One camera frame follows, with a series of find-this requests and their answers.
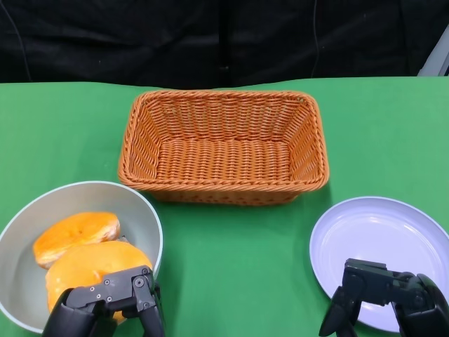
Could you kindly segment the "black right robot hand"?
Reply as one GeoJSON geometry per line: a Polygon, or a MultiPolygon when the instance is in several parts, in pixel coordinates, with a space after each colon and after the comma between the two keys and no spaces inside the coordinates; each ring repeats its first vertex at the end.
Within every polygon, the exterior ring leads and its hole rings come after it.
{"type": "Polygon", "coordinates": [[[393,308],[402,336],[447,336],[448,303],[426,275],[396,272],[382,263],[349,259],[342,285],[337,287],[319,336],[356,336],[354,325],[361,304],[393,308]]]}

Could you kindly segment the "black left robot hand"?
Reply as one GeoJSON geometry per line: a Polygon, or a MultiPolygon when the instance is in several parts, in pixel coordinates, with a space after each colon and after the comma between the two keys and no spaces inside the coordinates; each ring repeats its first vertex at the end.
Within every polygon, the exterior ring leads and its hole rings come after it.
{"type": "Polygon", "coordinates": [[[142,265],[105,275],[98,284],[65,290],[43,329],[43,336],[113,336],[114,313],[138,318],[144,336],[164,336],[160,287],[142,265]]]}

